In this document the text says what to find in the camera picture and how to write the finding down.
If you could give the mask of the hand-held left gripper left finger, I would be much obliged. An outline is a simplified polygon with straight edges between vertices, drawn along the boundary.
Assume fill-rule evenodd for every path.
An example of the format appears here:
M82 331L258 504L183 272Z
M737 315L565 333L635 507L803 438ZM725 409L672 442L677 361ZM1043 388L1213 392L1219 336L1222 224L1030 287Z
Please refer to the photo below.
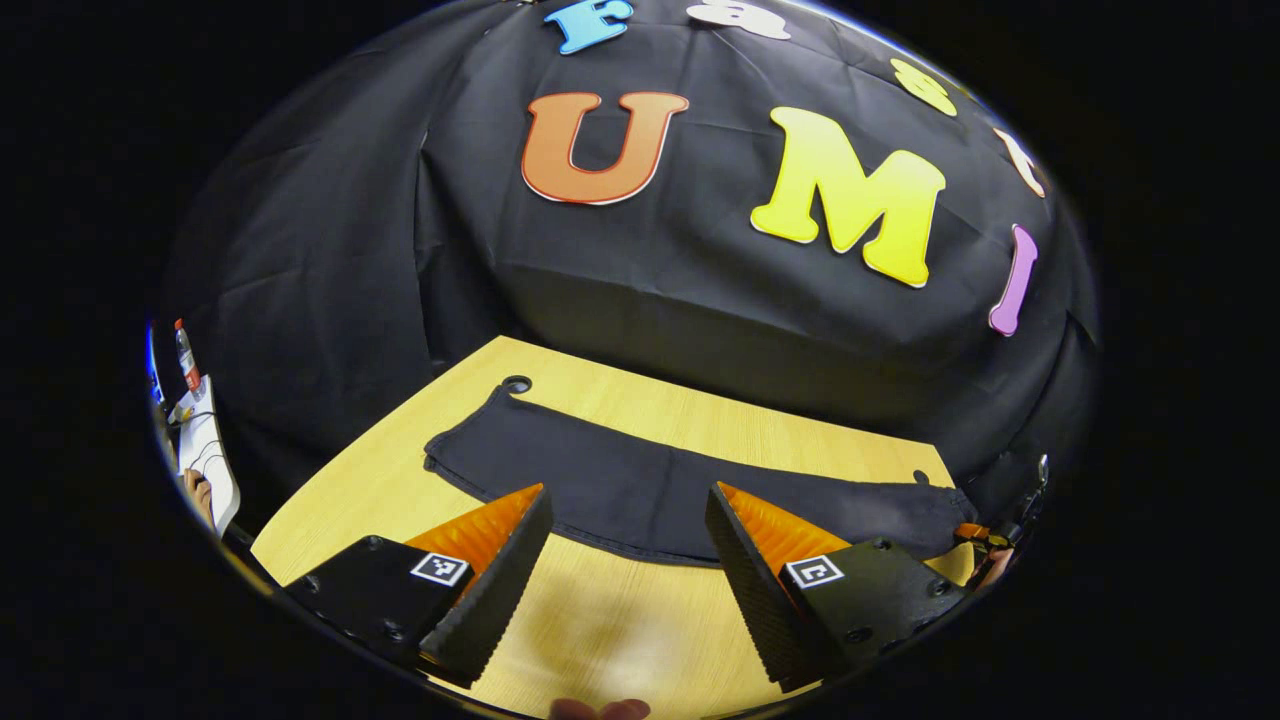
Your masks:
M378 657L470 688L500 643L552 524L549 492L529 486L406 542L365 536L285 593Z

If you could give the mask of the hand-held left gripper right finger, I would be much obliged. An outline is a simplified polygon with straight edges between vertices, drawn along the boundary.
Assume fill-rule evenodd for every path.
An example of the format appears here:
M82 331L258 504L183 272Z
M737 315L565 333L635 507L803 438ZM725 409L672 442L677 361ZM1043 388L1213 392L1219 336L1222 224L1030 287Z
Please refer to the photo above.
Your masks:
M876 536L850 543L718 482L705 524L771 682L791 692L863 673L922 638L969 589Z

